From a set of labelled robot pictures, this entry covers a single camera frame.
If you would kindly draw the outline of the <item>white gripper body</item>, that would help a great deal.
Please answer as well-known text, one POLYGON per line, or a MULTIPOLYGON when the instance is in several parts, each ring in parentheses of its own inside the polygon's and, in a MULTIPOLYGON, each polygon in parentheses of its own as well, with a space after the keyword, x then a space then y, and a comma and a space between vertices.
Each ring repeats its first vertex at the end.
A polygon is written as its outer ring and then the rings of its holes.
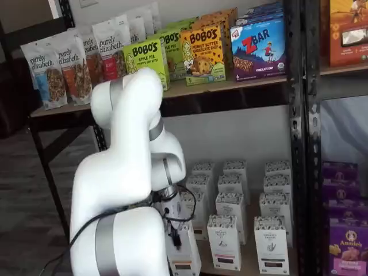
POLYGON ((173 228, 178 228, 181 222, 177 221, 177 219, 183 219, 182 202, 180 196, 162 199, 160 208, 164 217, 163 221, 166 224, 171 223, 173 228))

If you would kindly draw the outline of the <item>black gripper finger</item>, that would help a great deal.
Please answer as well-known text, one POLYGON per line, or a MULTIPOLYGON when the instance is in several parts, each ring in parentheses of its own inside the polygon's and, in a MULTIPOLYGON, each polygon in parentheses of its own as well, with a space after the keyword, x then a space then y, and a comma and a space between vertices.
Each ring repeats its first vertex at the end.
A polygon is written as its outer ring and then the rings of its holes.
POLYGON ((173 242, 173 245, 175 247, 181 247, 182 242, 181 242, 181 238, 180 235, 178 233, 178 230, 175 229, 172 224, 169 224, 169 237, 171 237, 171 240, 173 242))

